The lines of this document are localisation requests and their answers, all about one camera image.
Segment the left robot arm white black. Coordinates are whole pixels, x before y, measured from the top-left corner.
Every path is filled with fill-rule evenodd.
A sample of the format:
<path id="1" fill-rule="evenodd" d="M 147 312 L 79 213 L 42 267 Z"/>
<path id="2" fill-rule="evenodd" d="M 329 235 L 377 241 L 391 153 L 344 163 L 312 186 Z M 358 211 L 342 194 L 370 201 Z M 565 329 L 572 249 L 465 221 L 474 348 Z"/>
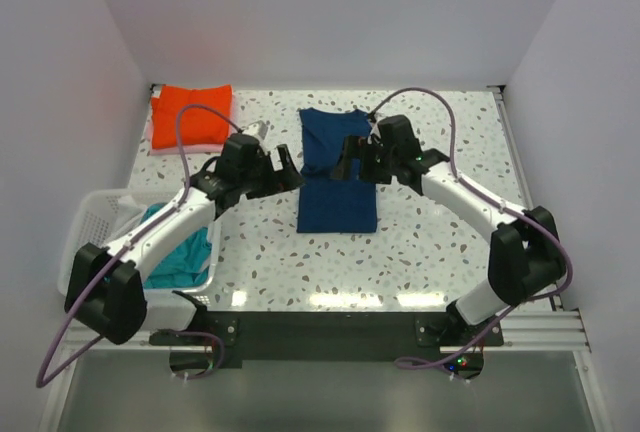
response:
<path id="1" fill-rule="evenodd" d="M 184 296 L 145 290 L 153 270 L 193 233 L 215 223 L 241 198 L 256 199 L 301 187 L 288 147 L 281 167 L 259 138 L 235 133 L 218 157 L 186 179 L 177 195 L 150 219 L 117 240 L 88 243 L 75 255 L 64 310 L 100 337 L 119 345 L 141 330 L 185 330 L 196 307 Z"/>

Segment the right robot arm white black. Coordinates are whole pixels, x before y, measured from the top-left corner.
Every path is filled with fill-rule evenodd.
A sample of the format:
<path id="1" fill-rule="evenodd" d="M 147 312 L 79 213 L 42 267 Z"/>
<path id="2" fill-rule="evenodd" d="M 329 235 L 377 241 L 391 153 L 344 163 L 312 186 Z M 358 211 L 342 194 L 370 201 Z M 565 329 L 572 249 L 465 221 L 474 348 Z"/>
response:
<path id="1" fill-rule="evenodd" d="M 547 287 L 570 279 L 570 261 L 547 209 L 506 201 L 460 173 L 453 155 L 422 149 L 403 115 L 380 120 L 366 136 L 346 137 L 331 176 L 381 185 L 397 182 L 445 207 L 487 242 L 485 279 L 448 302 L 444 311 L 415 316 L 420 347 L 494 345 L 493 330 L 508 313 L 547 298 Z"/>

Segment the dark blue printed t-shirt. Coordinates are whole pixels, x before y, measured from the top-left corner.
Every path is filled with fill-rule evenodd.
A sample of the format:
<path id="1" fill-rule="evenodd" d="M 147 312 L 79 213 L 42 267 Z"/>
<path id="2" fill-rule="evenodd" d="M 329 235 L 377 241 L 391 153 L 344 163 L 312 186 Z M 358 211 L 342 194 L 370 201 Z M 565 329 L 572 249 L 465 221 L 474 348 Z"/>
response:
<path id="1" fill-rule="evenodd" d="M 347 180 L 331 177 L 344 139 L 371 131 L 361 110 L 330 113 L 314 108 L 299 112 L 305 184 L 299 193 L 299 233 L 368 234 L 377 230 L 376 186 L 362 182 L 353 169 Z"/>

